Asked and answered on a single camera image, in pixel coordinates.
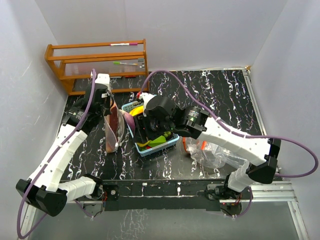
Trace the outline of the white dotted zip bag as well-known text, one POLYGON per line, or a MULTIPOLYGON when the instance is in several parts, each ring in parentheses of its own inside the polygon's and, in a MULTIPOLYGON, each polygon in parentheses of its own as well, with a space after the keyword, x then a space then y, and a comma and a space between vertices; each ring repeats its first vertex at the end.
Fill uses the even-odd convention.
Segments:
POLYGON ((125 119, 122 110, 118 108, 113 95, 106 94, 104 109, 105 150, 114 153, 121 145, 125 132, 125 119))

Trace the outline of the purple eggplant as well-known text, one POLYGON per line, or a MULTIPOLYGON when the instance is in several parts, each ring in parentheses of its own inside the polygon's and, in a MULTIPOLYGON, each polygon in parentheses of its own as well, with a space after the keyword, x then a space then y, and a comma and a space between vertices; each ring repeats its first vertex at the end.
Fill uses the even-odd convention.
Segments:
POLYGON ((124 120, 126 122, 126 124, 128 125, 129 129, 131 130, 133 136, 135 135, 135 131, 136 131, 136 125, 135 125, 135 120, 134 117, 129 114, 126 111, 122 111, 122 115, 124 117, 124 120))

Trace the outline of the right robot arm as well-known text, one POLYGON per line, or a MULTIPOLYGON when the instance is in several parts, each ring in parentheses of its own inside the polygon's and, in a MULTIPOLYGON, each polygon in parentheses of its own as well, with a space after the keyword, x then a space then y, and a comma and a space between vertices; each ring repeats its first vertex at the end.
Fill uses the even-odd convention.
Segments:
POLYGON ((134 116, 134 140, 145 143, 165 132, 218 145, 246 159, 246 163, 230 173, 222 185, 207 189, 213 199, 236 199, 254 183, 270 184, 277 168, 281 141, 273 138, 253 138, 240 130, 236 136, 228 133, 218 119, 196 106, 180 108, 172 99, 161 95, 141 93, 137 100, 143 112, 134 116))

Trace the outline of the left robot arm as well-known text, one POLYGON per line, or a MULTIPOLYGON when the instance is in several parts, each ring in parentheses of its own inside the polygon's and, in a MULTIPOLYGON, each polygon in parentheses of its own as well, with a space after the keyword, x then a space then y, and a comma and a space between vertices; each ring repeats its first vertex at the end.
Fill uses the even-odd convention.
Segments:
POLYGON ((19 179, 15 188, 27 203, 51 217, 57 216, 66 203, 89 196, 103 195, 102 180, 91 174, 61 182, 70 160, 102 117, 110 112, 111 93, 107 83, 95 82, 77 100, 62 120, 58 135, 48 153, 28 179, 19 179))

